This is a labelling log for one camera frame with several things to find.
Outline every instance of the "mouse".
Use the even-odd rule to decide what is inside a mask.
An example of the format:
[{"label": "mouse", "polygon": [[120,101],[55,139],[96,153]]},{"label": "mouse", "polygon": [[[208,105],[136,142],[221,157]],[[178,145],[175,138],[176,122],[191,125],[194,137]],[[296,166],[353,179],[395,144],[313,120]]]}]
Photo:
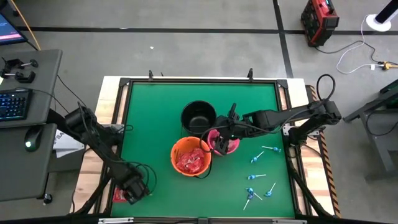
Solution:
[{"label": "mouse", "polygon": [[40,140],[42,138],[43,126],[32,126],[27,130],[25,135],[25,150],[34,152],[40,147]]}]

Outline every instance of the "orange bowl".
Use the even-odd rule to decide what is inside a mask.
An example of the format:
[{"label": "orange bowl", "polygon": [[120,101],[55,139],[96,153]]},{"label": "orange bowl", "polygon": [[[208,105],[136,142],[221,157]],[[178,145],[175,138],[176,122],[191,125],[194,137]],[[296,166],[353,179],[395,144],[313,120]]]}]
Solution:
[{"label": "orange bowl", "polygon": [[[182,175],[186,175],[187,177],[194,177],[204,173],[209,168],[211,162],[211,153],[209,152],[205,152],[203,168],[201,171],[197,172],[196,174],[188,174],[177,167],[177,159],[179,158],[179,156],[183,153],[191,152],[195,148],[198,148],[199,141],[200,141],[199,138],[190,136],[190,137],[181,138],[174,144],[170,156],[171,156],[172,165],[177,172],[181,173]],[[210,150],[207,143],[203,140],[201,141],[201,146],[206,151]]]}]

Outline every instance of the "green mat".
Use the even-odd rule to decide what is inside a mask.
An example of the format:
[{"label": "green mat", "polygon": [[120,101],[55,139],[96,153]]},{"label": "green mat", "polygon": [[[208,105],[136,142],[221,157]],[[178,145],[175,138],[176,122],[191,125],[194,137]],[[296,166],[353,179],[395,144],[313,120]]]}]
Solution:
[{"label": "green mat", "polygon": [[[180,114],[195,100],[211,103],[217,115],[227,115],[233,103],[240,115],[277,110],[271,84],[133,84],[126,124],[133,125],[134,130],[124,136],[122,158],[152,166],[157,187],[134,205],[113,203],[112,217],[294,217],[284,152],[264,149],[257,163],[250,163],[263,151],[261,146],[283,148],[280,133],[243,139],[234,153],[213,155],[213,168],[205,179],[185,177],[174,170],[170,150],[187,136]],[[247,180],[251,174],[267,176]],[[264,197],[274,182],[272,197]],[[153,183],[151,174],[150,189]],[[254,197],[244,211],[246,187],[252,187],[263,200]]]}]

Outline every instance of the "black bowl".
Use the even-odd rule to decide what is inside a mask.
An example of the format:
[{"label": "black bowl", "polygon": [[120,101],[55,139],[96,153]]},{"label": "black bowl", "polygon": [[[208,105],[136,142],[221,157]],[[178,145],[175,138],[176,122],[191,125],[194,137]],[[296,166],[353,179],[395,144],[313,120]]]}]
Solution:
[{"label": "black bowl", "polygon": [[181,113],[181,123],[192,136],[201,136],[214,125],[216,117],[216,110],[211,104],[198,100],[184,107]]}]

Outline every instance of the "white paper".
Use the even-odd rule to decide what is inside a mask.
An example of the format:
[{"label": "white paper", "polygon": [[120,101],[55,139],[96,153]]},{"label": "white paper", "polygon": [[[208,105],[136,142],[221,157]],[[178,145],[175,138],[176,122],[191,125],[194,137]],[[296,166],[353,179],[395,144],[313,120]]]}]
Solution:
[{"label": "white paper", "polygon": [[57,158],[65,156],[85,148],[85,145],[74,140],[69,135],[57,130],[55,134],[53,150],[57,154]]}]

